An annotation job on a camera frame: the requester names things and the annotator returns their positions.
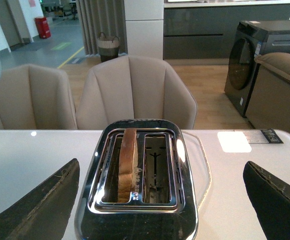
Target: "slice of bread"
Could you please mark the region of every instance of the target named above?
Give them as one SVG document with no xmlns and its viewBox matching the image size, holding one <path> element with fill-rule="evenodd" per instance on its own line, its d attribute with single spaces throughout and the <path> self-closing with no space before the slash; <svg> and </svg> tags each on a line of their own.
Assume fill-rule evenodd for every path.
<svg viewBox="0 0 290 240">
<path fill-rule="evenodd" d="M 133 169 L 138 162 L 137 131 L 126 128 L 119 154 L 118 202 L 127 203 L 132 189 Z"/>
</svg>

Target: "beige sofa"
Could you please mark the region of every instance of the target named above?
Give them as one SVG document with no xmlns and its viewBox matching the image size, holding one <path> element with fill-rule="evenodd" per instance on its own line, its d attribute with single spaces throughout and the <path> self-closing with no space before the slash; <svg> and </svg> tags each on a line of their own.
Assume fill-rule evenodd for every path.
<svg viewBox="0 0 290 240">
<path fill-rule="evenodd" d="M 246 116 L 257 129 L 290 133 L 290 54 L 268 53 L 255 61 L 260 67 Z"/>
</svg>

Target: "beige chair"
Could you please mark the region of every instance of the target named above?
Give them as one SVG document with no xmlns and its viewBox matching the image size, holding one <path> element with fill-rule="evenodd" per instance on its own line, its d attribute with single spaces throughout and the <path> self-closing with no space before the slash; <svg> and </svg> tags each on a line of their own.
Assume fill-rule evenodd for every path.
<svg viewBox="0 0 290 240">
<path fill-rule="evenodd" d="M 102 130 L 125 119 L 165 119 L 193 129 L 197 103 L 165 61 L 121 56 L 88 72 L 77 109 L 78 129 Z"/>
<path fill-rule="evenodd" d="M 67 74 L 32 64 L 3 71 L 0 129 L 77 129 Z"/>
</svg>

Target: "upholstered chair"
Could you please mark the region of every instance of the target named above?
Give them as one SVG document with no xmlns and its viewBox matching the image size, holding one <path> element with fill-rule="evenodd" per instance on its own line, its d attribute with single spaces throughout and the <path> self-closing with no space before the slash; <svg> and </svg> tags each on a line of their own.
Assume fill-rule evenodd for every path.
<svg viewBox="0 0 290 240">
<path fill-rule="evenodd" d="M 75 106 L 66 72 L 22 65 L 0 78 L 0 130 L 75 130 Z"/>
<path fill-rule="evenodd" d="M 259 55 L 255 62 L 259 71 L 246 117 L 257 129 L 290 133 L 290 53 Z"/>
<path fill-rule="evenodd" d="M 89 70 L 76 118 L 81 130 L 148 118 L 193 129 L 196 114 L 194 97 L 166 61 L 127 55 Z"/>
</svg>

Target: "washing machine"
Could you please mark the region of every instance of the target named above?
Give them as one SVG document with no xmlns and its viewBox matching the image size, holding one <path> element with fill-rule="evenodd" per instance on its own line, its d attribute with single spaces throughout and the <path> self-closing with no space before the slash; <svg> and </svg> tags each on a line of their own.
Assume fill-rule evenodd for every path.
<svg viewBox="0 0 290 240">
<path fill-rule="evenodd" d="M 240 21 L 229 56 L 224 91 L 243 117 L 259 68 L 254 57 L 271 52 L 290 53 L 290 20 Z"/>
</svg>

